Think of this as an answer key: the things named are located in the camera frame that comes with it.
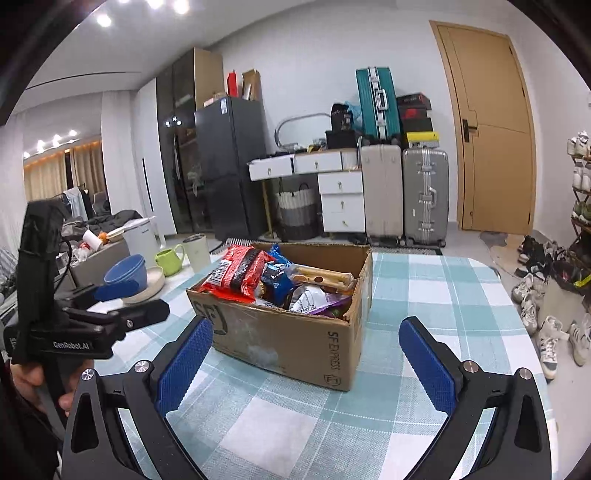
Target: plastic bag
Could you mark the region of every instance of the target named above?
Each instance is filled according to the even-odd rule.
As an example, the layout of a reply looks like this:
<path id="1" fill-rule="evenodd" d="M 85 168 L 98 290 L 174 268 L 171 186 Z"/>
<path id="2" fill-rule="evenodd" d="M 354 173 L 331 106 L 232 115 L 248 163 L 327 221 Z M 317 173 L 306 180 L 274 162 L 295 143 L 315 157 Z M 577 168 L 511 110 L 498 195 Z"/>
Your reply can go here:
<path id="1" fill-rule="evenodd" d="M 326 309 L 349 301 L 350 297 L 338 293 L 326 293 L 314 285 L 297 287 L 290 303 L 290 312 L 318 315 Z"/>
<path id="2" fill-rule="evenodd" d="M 207 291 L 220 299 L 252 303 L 265 264 L 273 260 L 258 248 L 232 245 L 197 291 Z"/>

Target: black refrigerator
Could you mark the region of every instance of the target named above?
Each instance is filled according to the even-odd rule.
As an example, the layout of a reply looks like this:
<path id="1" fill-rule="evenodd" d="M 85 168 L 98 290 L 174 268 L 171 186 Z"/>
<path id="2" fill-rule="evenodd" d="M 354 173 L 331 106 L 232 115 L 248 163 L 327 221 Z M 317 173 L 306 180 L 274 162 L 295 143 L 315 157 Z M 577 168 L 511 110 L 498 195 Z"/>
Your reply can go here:
<path id="1" fill-rule="evenodd" d="M 262 106 L 224 97 L 195 112 L 207 209 L 218 240 L 257 239 L 266 230 L 261 182 L 248 162 L 266 155 Z"/>

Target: table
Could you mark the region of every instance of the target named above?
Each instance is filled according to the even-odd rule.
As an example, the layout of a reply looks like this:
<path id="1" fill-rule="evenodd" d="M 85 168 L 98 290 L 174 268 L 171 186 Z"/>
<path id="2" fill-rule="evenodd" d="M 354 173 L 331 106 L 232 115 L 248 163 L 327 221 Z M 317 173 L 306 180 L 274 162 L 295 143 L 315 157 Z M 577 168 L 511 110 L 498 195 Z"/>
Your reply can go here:
<path id="1" fill-rule="evenodd" d="M 185 274 L 162 298 L 170 318 L 128 334 L 102 375 L 153 359 L 193 318 L 184 293 L 206 272 Z M 179 409 L 167 415 L 178 438 L 211 480 L 403 479 L 443 424 L 398 345 L 403 318 L 416 315 L 456 356 L 490 372 L 535 376 L 546 414 L 553 476 L 557 431 L 535 349 L 499 278 L 468 258 L 374 253 L 374 299 L 363 352 L 347 393 L 298 382 L 213 348 Z M 131 417 L 123 422 L 144 472 L 158 475 Z M 453 478 L 470 471 L 492 411 L 485 411 Z"/>

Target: laundry basket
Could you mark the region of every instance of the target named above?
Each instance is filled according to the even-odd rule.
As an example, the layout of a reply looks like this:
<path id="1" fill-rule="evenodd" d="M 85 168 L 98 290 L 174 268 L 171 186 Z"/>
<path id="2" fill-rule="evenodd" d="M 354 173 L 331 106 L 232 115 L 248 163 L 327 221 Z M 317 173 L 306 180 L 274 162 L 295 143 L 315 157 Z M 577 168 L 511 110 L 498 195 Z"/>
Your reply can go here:
<path id="1" fill-rule="evenodd" d="M 318 235 L 318 214 L 314 190 L 276 193 L 285 240 L 308 240 Z"/>

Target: silver suitcase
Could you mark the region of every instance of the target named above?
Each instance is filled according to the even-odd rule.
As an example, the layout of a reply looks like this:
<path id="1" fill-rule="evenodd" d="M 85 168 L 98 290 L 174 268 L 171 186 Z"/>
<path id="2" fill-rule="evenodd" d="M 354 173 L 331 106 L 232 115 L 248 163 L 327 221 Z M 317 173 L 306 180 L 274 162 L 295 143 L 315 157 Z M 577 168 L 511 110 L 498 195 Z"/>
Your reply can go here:
<path id="1" fill-rule="evenodd" d="M 402 172 L 407 245 L 445 247 L 449 217 L 447 154 L 431 148 L 409 148 L 402 156 Z"/>

